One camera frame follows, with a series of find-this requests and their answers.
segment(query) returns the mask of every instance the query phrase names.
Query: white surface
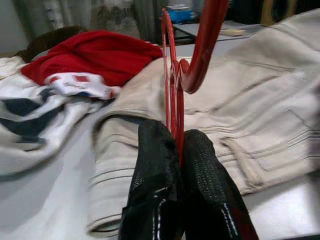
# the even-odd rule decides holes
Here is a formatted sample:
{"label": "white surface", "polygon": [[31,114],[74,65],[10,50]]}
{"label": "white surface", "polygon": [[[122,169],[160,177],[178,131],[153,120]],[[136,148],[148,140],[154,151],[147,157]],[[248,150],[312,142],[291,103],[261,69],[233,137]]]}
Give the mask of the white surface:
{"label": "white surface", "polygon": [[[222,56],[242,41],[218,42],[214,55]],[[193,49],[178,46],[177,55],[190,56]],[[76,126],[55,158],[25,174],[0,179],[0,240],[96,239],[86,234],[89,178],[95,164],[90,135],[106,110]],[[260,239],[319,234],[319,189],[318,174],[245,196]]]}
{"label": "white surface", "polygon": [[[189,34],[189,35],[192,35],[192,36],[198,35],[199,23],[174,24],[173,26],[175,29],[178,29],[184,33]],[[263,28],[264,27],[260,26],[259,24],[245,25],[245,24],[241,24],[241,23],[237,23],[237,22],[233,22],[233,21],[225,21],[224,24],[222,25],[221,29],[242,29],[242,30],[245,30],[245,33],[242,36],[219,35],[217,41],[247,39]]]}

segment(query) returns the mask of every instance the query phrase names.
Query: table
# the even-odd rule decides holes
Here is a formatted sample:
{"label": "table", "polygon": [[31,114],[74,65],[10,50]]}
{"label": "table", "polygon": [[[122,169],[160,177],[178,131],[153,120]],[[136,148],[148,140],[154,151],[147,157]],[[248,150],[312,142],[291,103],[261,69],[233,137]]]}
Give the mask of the table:
{"label": "table", "polygon": [[[199,23],[194,24],[174,24],[173,28],[175,30],[179,30],[193,38],[195,38],[198,34],[199,30]],[[237,40],[237,39],[247,39],[256,34],[256,32],[262,30],[264,27],[259,24],[253,25],[246,25],[238,22],[233,21],[225,21],[221,27],[221,29],[243,29],[245,30],[245,34],[242,36],[225,36],[219,35],[218,41],[225,41],[225,40]]]}

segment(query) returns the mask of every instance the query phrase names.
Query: red fabric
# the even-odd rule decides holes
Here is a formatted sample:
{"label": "red fabric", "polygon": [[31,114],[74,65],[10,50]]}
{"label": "red fabric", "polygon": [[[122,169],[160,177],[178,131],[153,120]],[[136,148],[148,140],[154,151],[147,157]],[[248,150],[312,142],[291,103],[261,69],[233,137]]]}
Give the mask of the red fabric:
{"label": "red fabric", "polygon": [[123,86],[152,60],[162,57],[158,46],[109,31],[88,31],[53,47],[46,56],[24,66],[23,75],[39,85],[56,73],[99,74],[108,86]]}

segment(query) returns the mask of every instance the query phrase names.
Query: wall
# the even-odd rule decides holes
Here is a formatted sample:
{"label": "wall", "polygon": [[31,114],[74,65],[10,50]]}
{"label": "wall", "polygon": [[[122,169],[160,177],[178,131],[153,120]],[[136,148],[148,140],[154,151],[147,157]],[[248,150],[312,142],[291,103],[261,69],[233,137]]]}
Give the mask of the wall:
{"label": "wall", "polygon": [[28,41],[11,0],[0,0],[0,53],[18,52]]}

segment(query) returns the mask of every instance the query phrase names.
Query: clothing pile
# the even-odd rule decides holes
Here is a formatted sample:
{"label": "clothing pile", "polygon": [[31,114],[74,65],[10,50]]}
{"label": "clothing pile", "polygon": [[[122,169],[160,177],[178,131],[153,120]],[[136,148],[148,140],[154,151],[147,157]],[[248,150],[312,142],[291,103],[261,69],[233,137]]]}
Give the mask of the clothing pile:
{"label": "clothing pile", "polygon": [[81,118],[161,56],[159,47],[142,40],[92,31],[29,64],[18,56],[0,58],[0,175],[48,160]]}
{"label": "clothing pile", "polygon": [[[318,9],[258,32],[212,59],[200,90],[184,96],[185,130],[208,136],[241,194],[320,168],[319,22]],[[96,124],[91,235],[118,234],[144,119],[165,122],[163,59],[133,77]]]}

